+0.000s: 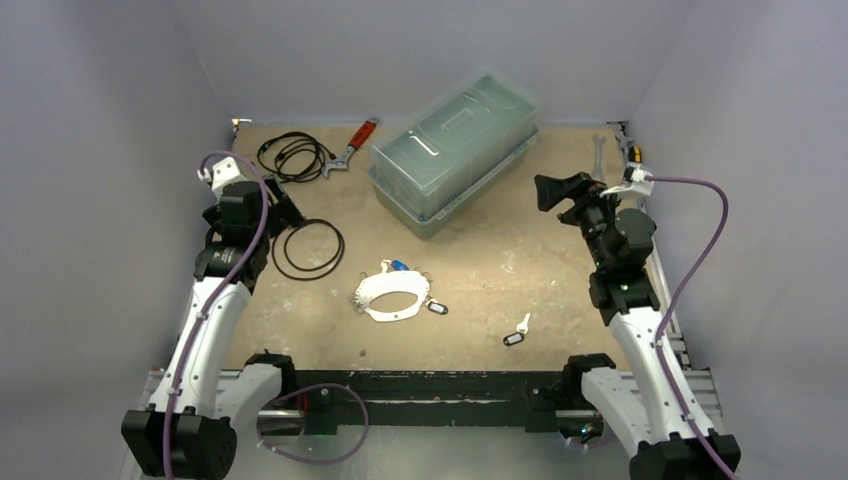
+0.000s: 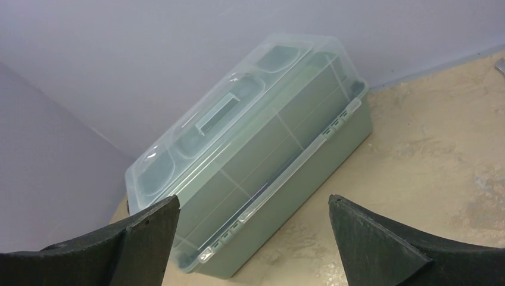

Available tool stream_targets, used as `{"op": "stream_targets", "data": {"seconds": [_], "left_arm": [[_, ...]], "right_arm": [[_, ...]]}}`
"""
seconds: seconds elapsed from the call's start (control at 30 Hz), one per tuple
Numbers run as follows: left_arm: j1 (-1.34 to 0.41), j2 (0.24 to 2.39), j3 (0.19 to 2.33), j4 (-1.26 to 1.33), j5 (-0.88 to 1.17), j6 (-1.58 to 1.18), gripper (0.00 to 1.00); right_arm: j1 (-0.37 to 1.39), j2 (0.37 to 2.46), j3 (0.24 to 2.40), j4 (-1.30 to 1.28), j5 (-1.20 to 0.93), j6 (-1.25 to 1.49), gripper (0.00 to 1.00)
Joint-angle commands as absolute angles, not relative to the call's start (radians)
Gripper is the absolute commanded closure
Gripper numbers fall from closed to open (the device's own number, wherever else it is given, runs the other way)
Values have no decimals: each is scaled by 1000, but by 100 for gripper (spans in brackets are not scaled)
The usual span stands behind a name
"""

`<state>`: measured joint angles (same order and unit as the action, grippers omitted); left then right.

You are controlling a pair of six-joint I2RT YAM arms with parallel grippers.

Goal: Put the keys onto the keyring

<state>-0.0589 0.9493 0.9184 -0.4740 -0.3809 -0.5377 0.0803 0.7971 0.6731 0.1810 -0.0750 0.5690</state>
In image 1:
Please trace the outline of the white oval keyring holder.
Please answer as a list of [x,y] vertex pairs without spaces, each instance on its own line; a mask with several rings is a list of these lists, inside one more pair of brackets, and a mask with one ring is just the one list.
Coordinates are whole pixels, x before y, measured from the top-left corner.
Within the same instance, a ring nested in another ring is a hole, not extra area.
[[428,272],[401,260],[383,259],[376,272],[360,273],[349,301],[358,313],[381,324],[412,319],[422,310],[446,316],[450,309],[432,296],[432,287]]

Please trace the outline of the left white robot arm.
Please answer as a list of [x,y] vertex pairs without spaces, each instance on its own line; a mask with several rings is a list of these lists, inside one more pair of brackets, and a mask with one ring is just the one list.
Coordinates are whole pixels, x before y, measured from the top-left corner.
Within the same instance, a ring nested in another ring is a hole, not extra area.
[[235,326],[266,267],[271,242],[304,217],[271,176],[238,177],[216,188],[203,217],[209,228],[195,260],[183,331],[163,379],[145,406],[126,412],[121,434],[142,473],[181,479],[223,479],[237,433],[269,404],[297,399],[288,355],[252,355],[229,385],[220,374]]

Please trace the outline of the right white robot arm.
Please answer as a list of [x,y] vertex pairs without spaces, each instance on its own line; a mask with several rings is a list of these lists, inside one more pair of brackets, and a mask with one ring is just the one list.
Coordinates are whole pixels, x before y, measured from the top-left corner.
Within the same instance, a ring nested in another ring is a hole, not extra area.
[[591,404],[601,414],[628,454],[630,478],[734,479],[739,444],[716,429],[689,386],[666,333],[676,303],[661,306],[646,270],[656,224],[645,212],[620,206],[627,194],[649,195],[655,180],[637,169],[629,169],[616,187],[585,172],[534,178],[540,211],[573,203],[558,219],[581,232],[595,266],[592,304],[638,388],[627,389],[609,358],[593,354],[569,359],[561,392],[569,404]]

